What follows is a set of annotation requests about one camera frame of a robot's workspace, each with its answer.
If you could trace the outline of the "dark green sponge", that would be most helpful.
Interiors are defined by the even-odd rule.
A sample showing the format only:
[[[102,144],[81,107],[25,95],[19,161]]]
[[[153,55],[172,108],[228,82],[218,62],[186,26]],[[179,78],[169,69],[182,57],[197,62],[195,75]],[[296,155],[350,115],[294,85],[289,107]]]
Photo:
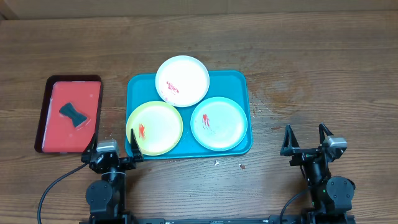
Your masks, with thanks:
[[[71,103],[63,105],[59,109],[59,112],[63,116],[66,116],[69,119],[71,119],[72,124],[75,128],[79,127],[87,120],[87,117],[84,114],[79,113]]]

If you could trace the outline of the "light blue plate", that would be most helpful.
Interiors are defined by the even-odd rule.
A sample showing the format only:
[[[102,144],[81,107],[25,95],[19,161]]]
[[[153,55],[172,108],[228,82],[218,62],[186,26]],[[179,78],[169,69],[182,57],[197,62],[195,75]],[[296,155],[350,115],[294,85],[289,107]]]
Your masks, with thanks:
[[[200,145],[212,151],[227,151],[244,139],[248,119],[237,102],[217,96],[202,101],[193,110],[190,126]]]

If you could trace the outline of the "white plate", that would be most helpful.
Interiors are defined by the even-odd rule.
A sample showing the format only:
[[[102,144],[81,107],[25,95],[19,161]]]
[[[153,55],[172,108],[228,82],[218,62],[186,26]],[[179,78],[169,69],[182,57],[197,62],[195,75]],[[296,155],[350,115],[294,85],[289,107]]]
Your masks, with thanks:
[[[155,88],[159,96],[176,107],[197,104],[207,94],[210,75],[198,59],[178,55],[167,59],[155,74]]]

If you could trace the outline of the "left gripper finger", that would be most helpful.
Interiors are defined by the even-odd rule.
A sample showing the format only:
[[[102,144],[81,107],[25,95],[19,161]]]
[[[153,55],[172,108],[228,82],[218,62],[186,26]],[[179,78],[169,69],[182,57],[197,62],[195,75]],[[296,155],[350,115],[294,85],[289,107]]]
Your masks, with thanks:
[[[142,154],[141,150],[139,149],[138,143],[136,141],[136,137],[135,137],[133,129],[131,129],[130,137],[131,137],[130,150],[132,152],[132,157],[143,157],[143,154]]]
[[[98,135],[94,133],[87,147],[83,151],[83,154],[90,154],[91,151],[96,148],[97,142],[98,142]]]

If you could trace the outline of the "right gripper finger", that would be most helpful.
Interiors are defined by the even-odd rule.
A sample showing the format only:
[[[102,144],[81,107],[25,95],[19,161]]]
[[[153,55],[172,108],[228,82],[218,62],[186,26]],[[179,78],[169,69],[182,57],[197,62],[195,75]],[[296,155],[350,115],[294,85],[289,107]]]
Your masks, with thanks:
[[[296,154],[300,150],[300,146],[291,128],[291,125],[285,127],[284,141],[280,150],[281,154]]]
[[[320,144],[324,142],[327,136],[333,135],[333,133],[326,127],[324,123],[319,124],[318,130],[319,130]]]

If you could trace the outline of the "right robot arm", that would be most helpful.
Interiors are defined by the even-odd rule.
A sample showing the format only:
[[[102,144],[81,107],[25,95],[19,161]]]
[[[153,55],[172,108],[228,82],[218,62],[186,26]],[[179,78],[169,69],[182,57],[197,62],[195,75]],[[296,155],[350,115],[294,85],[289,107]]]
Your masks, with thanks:
[[[335,136],[323,123],[318,127],[320,143],[317,147],[300,148],[291,125],[285,127],[281,156],[290,157],[289,164],[299,166],[308,189],[293,196],[282,208],[280,223],[355,223],[347,212],[352,209],[356,186],[346,177],[332,176],[329,163],[339,159],[347,149],[346,139]],[[287,207],[298,197],[309,194],[311,208],[300,215],[284,217]]]

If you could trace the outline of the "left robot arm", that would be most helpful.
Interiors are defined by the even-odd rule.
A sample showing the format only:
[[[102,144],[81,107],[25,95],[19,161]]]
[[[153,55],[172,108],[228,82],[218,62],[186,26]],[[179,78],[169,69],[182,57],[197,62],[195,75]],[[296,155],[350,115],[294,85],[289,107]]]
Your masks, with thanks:
[[[130,130],[132,156],[120,157],[117,141],[98,141],[93,138],[81,155],[92,171],[101,175],[86,190],[85,198],[90,207],[88,223],[138,223],[137,218],[126,210],[126,171],[136,168],[144,160],[134,131]]]

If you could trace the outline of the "yellow-green plate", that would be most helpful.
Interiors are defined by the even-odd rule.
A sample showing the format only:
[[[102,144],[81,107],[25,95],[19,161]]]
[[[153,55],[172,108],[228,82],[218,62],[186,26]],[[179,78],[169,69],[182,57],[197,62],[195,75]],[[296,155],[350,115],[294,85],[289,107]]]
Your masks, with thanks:
[[[180,141],[183,121],[175,107],[164,101],[149,101],[129,115],[126,137],[136,143],[147,156],[159,156],[171,151]]]

